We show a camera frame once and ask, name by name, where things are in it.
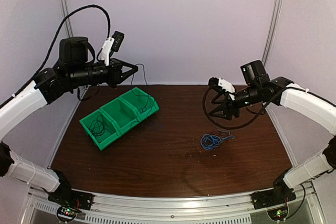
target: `blue cable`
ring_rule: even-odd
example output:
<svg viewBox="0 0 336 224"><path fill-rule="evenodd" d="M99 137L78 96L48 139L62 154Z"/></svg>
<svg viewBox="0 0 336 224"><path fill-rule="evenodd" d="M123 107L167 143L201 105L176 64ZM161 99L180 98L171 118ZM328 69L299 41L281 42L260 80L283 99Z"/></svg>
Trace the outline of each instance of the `blue cable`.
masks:
<svg viewBox="0 0 336 224"><path fill-rule="evenodd" d="M228 136L220 137L220 136L210 135L210 134L203 135L203 137L201 139L201 146L203 147L203 149L213 150L213 148L219 147L224 140L226 140L228 138L232 138L232 139L236 138L235 136L231 135L230 131L222 131L220 129L218 129L218 130L221 133L226 133Z"/></svg>

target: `zip tie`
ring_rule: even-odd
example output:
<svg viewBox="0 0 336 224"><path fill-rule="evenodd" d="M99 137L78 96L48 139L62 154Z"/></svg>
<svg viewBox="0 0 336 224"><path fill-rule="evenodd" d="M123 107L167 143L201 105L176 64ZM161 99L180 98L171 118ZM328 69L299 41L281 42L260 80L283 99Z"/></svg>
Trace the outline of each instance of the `zip tie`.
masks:
<svg viewBox="0 0 336 224"><path fill-rule="evenodd" d="M35 175L36 175L36 167L35 167L34 163L33 163L33 162L31 162L31 165L33 166L34 173L33 173L32 177L30 178L30 180L29 180L29 181L27 181L27 185L29 185L29 184L30 184L30 182L33 180L33 178L34 178L34 177L35 177Z"/></svg>

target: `green plastic bin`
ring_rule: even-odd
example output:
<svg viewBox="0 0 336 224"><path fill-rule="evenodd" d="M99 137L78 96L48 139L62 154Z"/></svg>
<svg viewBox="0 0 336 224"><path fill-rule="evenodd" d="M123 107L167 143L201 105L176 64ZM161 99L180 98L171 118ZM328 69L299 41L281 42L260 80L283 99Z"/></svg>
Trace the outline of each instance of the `green plastic bin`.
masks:
<svg viewBox="0 0 336 224"><path fill-rule="evenodd" d="M79 122L99 150L103 150L158 110L159 106L152 96L134 88ZM94 131L100 130L102 134L94 134Z"/></svg>

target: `white wall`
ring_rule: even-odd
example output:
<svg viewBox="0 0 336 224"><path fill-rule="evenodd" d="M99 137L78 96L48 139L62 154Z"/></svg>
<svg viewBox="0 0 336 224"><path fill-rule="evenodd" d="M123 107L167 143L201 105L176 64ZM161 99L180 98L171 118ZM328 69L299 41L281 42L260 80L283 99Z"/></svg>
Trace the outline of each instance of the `white wall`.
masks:
<svg viewBox="0 0 336 224"><path fill-rule="evenodd" d="M284 76L336 103L336 0L283 0L266 65L272 78ZM331 139L322 127L296 112L272 107L298 163ZM314 181L329 224L336 223L336 172Z"/></svg>
<svg viewBox="0 0 336 224"><path fill-rule="evenodd" d="M62 19L59 0L0 0L0 103L18 90L43 61ZM48 61L58 57L58 42ZM4 142L18 154L46 166L58 136L77 104L76 96L64 95L36 112L10 132ZM0 178L1 223L16 223L28 187Z"/></svg>
<svg viewBox="0 0 336 224"><path fill-rule="evenodd" d="M206 84L212 76L244 83L239 66L262 57L273 2L68 0L70 10L93 3L106 8L112 31L125 33L115 57L144 63L150 84ZM106 36L104 15L88 10L71 22L98 51ZM135 82L143 83L142 74Z"/></svg>

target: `wooden table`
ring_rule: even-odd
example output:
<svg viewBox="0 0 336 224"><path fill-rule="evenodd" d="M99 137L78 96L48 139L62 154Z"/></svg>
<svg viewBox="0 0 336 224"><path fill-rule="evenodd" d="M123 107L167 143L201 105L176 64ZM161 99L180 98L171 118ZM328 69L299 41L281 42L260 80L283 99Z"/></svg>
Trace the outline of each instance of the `wooden table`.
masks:
<svg viewBox="0 0 336 224"><path fill-rule="evenodd" d="M127 196L224 195L271 187L291 167L267 114L232 131L234 140L206 151L199 143L204 134L225 136L202 111L206 86L139 87L156 99L160 110L103 151L79 120L130 87L101 87L96 97L81 102L52 164L73 188ZM252 116L242 109L239 119L219 121L233 126Z"/></svg>

